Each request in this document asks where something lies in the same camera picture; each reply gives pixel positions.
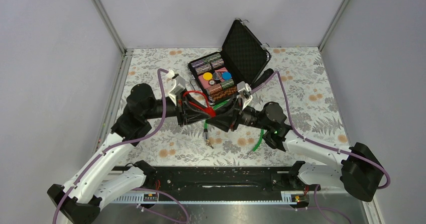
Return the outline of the red cable lock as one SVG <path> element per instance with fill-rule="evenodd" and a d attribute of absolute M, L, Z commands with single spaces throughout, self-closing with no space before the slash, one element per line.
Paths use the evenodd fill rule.
<path fill-rule="evenodd" d="M 184 93 L 183 93 L 183 95 L 184 94 L 189 94 L 190 95 L 190 97 L 192 97 L 192 93 L 194 93 L 194 94 L 198 94 L 198 95 L 200 95 L 200 96 L 202 96 L 201 94 L 204 94 L 203 92 L 201 92 L 201 91 L 197 91 L 197 90 L 189 90 L 189 91 L 185 91 Z M 197 101 L 197 100 L 190 100 L 191 102 L 194 102 L 194 103 L 196 103 L 197 105 L 199 105 L 199 106 L 201 106 L 201 107 L 206 107 L 206 103 L 205 103 L 205 100 L 204 100 L 204 103 L 201 103 L 201 102 L 199 102 L 199 101 Z M 216 116 L 216 113 L 215 113 L 215 110 L 213 110 L 213 114 L 211 115 L 212 117 L 215 117 Z"/>

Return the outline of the green cable lock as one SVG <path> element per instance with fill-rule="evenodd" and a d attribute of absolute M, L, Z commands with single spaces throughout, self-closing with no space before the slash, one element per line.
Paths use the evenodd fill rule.
<path fill-rule="evenodd" d="M 225 100 L 225 101 L 223 101 L 221 103 L 218 103 L 218 104 L 214 105 L 212 107 L 212 109 L 216 110 L 216 109 L 224 106 L 227 102 L 228 102 L 228 100 Z M 205 133 L 204 138 L 205 138 L 206 143 L 208 144 L 209 143 L 208 136 L 207 136 L 207 134 L 208 134 L 208 123 L 206 121 L 204 121 L 203 128 L 204 128 L 204 133 Z M 259 148 L 259 146 L 261 145 L 261 142 L 263 140 L 263 136 L 264 136 L 264 130 L 261 129 L 258 142 L 257 142 L 257 144 L 252 149 L 253 152 L 255 152 Z"/>

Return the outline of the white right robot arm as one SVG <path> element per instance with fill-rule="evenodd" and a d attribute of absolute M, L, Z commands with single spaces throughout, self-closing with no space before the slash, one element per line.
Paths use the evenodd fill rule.
<path fill-rule="evenodd" d="M 263 140 L 272 149 L 305 155 L 321 162 L 317 166 L 298 161 L 288 176 L 290 187 L 296 190 L 306 185 L 334 186 L 345 189 L 353 197 L 371 202 L 380 182 L 384 168 L 370 150 L 362 143 L 354 146 L 329 146 L 304 138 L 296 129 L 287 125 L 287 116 L 276 102 L 268 102 L 261 111 L 243 107 L 242 101 L 227 103 L 216 111 L 216 116 L 207 123 L 224 132 L 234 131 L 244 125 L 265 131 Z"/>

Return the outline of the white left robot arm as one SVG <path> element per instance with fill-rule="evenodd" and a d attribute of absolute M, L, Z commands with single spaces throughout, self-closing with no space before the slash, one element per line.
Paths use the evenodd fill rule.
<path fill-rule="evenodd" d="M 150 119 L 164 122 L 167 117 L 179 117 L 187 125 L 190 117 L 205 120 L 215 115 L 209 105 L 192 100 L 184 86 L 175 85 L 169 94 L 162 93 L 156 99 L 150 85 L 135 85 L 123 113 L 89 161 L 67 182 L 48 189 L 56 206 L 53 223 L 92 223 L 118 197 L 138 187 L 150 189 L 155 185 L 155 171 L 144 161 L 112 180 L 105 180 L 122 157 L 158 132 Z"/>

